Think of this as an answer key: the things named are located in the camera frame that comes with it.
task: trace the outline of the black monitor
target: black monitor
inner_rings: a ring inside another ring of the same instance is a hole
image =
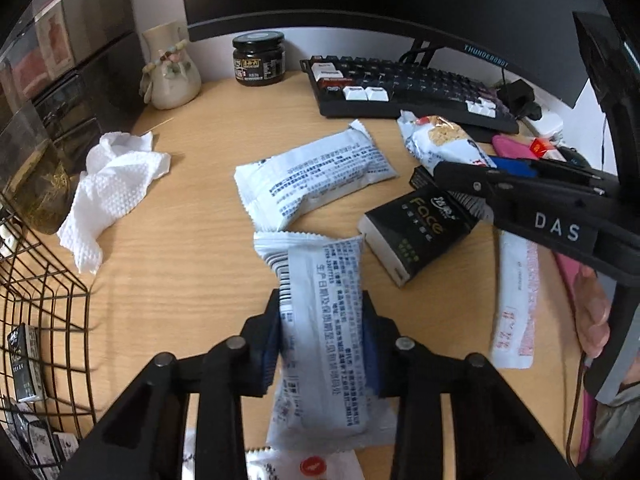
[[[526,78],[569,106],[587,81],[574,10],[602,0],[184,0],[193,41],[258,28],[344,27],[435,42]],[[335,54],[319,52],[318,54]]]

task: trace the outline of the black keyboard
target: black keyboard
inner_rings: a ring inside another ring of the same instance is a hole
[[[460,74],[348,56],[313,56],[300,65],[325,117],[395,119],[409,110],[418,117],[440,115],[462,125],[518,132],[495,90]]]

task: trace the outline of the desk surface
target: desk surface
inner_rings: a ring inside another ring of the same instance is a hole
[[[290,230],[350,237],[365,211],[411,191],[408,180],[417,163],[402,145],[396,122],[363,122],[400,177],[313,211]],[[172,168],[99,240],[105,262],[90,307],[99,410],[156,352],[179,358],[206,352],[264,309],[276,277],[255,254],[254,229],[238,198],[234,169],[341,131],[347,123],[319,115],[301,73],[266,88],[214,82],[181,108],[145,111],[134,132],[152,128],[156,150],[172,155]],[[65,261],[71,262],[68,254]],[[367,248],[362,282],[377,311],[395,319],[401,333],[434,352],[462,358],[488,352],[496,263],[493,231],[483,224],[402,289]],[[555,261],[542,248],[540,269],[534,365],[506,370],[504,377],[564,449],[579,350]],[[243,400],[248,447],[264,445],[272,405],[273,388],[265,399]],[[576,447],[579,438],[574,440]],[[448,424],[446,441],[452,442]],[[388,478],[391,447],[358,455],[367,479]],[[453,478],[452,458],[447,446],[446,478]]]

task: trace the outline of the wire basket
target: wire basket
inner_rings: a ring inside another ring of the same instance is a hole
[[[51,446],[55,432],[71,433],[81,441],[94,426],[96,415],[88,359],[90,292],[18,218],[4,197],[0,196],[0,201],[0,235],[10,232],[15,239],[0,238],[0,394],[4,401],[0,402],[0,426],[4,430],[0,430],[0,440],[4,439],[4,446],[0,446],[0,463],[13,461],[15,465],[16,461],[22,460],[31,469],[30,473],[21,464],[22,471],[26,471],[25,478],[53,480],[64,460],[55,458],[52,462],[42,463],[30,453],[34,442],[31,442],[29,426],[26,431],[29,442],[22,441],[22,450],[14,450],[11,455],[6,444],[12,443],[15,448],[17,443],[15,422],[18,412],[32,412],[43,421],[36,424],[46,428],[49,440],[46,444]],[[7,401],[16,396],[11,362],[16,352],[10,350],[7,336],[21,323],[33,327],[37,334],[39,356],[30,361],[36,362],[40,369],[47,397],[26,404]],[[14,434],[13,440],[9,438],[9,432]]]

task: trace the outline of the crumpled tissue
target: crumpled tissue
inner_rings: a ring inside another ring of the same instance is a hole
[[[79,272],[98,272],[102,250],[97,238],[145,197],[153,180],[167,174],[171,155],[152,151],[153,134],[110,132],[86,157],[86,172],[69,215],[58,230],[60,245],[74,254]]]

